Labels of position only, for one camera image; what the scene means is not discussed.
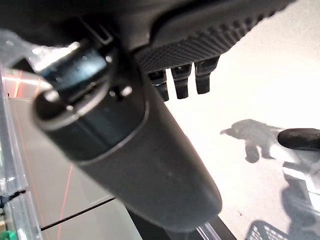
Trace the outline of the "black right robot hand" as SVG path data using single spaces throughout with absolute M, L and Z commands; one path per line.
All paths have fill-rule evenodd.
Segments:
M 3 0 L 0 27 L 31 44 L 79 46 L 42 66 L 37 127 L 141 218 L 191 232 L 219 214 L 219 190 L 164 104 L 160 72 L 213 63 L 288 0 Z

